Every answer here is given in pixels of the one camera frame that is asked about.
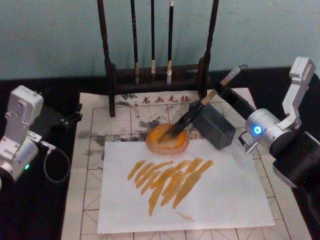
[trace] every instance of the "brush handle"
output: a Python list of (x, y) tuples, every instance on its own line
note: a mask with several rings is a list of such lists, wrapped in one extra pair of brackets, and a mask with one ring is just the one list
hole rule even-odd
[(174, 26), (174, 0), (170, 0), (169, 6), (169, 36), (168, 36), (168, 61), (172, 60), (172, 31)]
[[(221, 81), (222, 86), (226, 86), (238, 73), (240, 73), (241, 68), (237, 66), (234, 68), (229, 74)], [(203, 105), (207, 105), (207, 103), (217, 94), (217, 91), (213, 89), (205, 98), (201, 100)]]
[(191, 110), (186, 112), (176, 123), (177, 125), (181, 125), (182, 129), (187, 127), (192, 121), (196, 118), (196, 116), (200, 113), (204, 105), (199, 102), (196, 106), (194, 106)]
[(151, 53), (155, 60), (155, 0), (151, 0)]
[(130, 4), (131, 4), (131, 18), (132, 18), (132, 32), (133, 32), (134, 63), (137, 63), (138, 62), (138, 43), (137, 43), (135, 0), (130, 0)]

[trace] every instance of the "wooden brush rack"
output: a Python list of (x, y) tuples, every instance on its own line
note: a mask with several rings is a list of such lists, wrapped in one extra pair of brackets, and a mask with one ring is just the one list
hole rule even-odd
[[(111, 62), (109, 56), (107, 23), (103, 0), (97, 0), (97, 5), (101, 37), (103, 42), (104, 66), (108, 85), (107, 95), (109, 96), (109, 112), (111, 117), (115, 117), (116, 115), (115, 95), (117, 94), (195, 90), (198, 92), (200, 99), (204, 98), (207, 95), (207, 81), (209, 79), (208, 72), (211, 58), (210, 50), (213, 41), (213, 34), (215, 31), (219, 0), (214, 0), (212, 4), (208, 37), (204, 56), (200, 58), (198, 64), (173, 65), (172, 82), (170, 85), (167, 85), (166, 66), (156, 67), (155, 73), (152, 73), (151, 67), (139, 68), (138, 71), (137, 68), (116, 68), (116, 65)], [(134, 0), (131, 0), (133, 44), (135, 47), (134, 55), (135, 59), (137, 59), (137, 36), (135, 33), (136, 17), (133, 6)], [(188, 73), (188, 71), (190, 72), (195, 70), (197, 70), (196, 77), (193, 76), (193, 74)]]

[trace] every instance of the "black table surface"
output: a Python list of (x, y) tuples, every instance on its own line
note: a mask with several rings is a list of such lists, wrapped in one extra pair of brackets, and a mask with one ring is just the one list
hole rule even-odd
[[(247, 69), (230, 84), (232, 88), (249, 88), (258, 109), (266, 108), (277, 118), (285, 117), (282, 101), (287, 93), (291, 79), (289, 67)], [(229, 71), (214, 71), (210, 75), (217, 79)], [(64, 77), (46, 79), (0, 80), (0, 136), (6, 126), (4, 118), (10, 91), (19, 85), (42, 92), (46, 106), (64, 116), (73, 113), (78, 106), (80, 92), (102, 94), (99, 86), (106, 86), (105, 77)], [(314, 75), (308, 92), (299, 108), (303, 129), (320, 139), (320, 80)], [(37, 123), (38, 130), (44, 131), (46, 116)], [(49, 132), (47, 141), (56, 144), (72, 159), (76, 128), (67, 134)], [(58, 240), (62, 226), (69, 181), (54, 185), (46, 180), (43, 173), (45, 150), (32, 162), (16, 185), (0, 192), (0, 239), (19, 240)], [(58, 156), (52, 157), (59, 162)], [(313, 239), (320, 239), (320, 226), (308, 209), (306, 196), (294, 189), (300, 211)]]

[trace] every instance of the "cable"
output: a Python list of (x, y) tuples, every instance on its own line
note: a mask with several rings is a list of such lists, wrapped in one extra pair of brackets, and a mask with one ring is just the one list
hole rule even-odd
[(244, 148), (247, 149), (249, 146), (248, 146), (248, 144), (246, 143), (246, 141), (242, 138), (242, 136), (243, 136), (244, 134), (246, 134), (246, 133), (247, 133), (247, 131), (244, 131), (243, 133), (241, 133), (240, 136), (238, 137), (238, 139), (239, 139), (240, 143), (242, 144), (242, 146), (244, 146)]
[(243, 69), (243, 68), (247, 68), (248, 65), (247, 65), (247, 64), (242, 64), (242, 65), (240, 65), (240, 66), (238, 66), (238, 67), (241, 68), (241, 69)]
[(61, 184), (63, 183), (67, 177), (69, 176), (70, 174), (70, 170), (71, 170), (71, 166), (70, 166), (70, 161), (69, 161), (69, 157), (67, 156), (67, 154), (62, 151), (60, 148), (56, 147), (55, 150), (57, 150), (58, 152), (60, 152), (64, 158), (66, 159), (66, 162), (67, 162), (67, 165), (68, 165), (68, 170), (67, 170), (67, 173), (65, 174), (65, 176), (61, 179), (61, 180), (53, 180), (49, 175), (48, 175), (48, 172), (47, 172), (47, 169), (46, 169), (46, 165), (47, 165), (47, 160), (48, 160), (48, 157), (50, 155), (50, 153), (52, 152), (52, 149), (49, 148), (48, 152), (46, 153), (46, 156), (44, 158), (44, 162), (43, 162), (43, 171), (44, 171), (44, 175), (45, 177), (53, 184)]

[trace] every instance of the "blue led light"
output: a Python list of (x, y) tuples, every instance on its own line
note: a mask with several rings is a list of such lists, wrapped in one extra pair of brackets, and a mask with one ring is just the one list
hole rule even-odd
[(254, 126), (253, 127), (253, 132), (254, 132), (254, 134), (258, 135), (258, 134), (260, 134), (262, 132), (262, 129), (261, 129), (260, 126)]

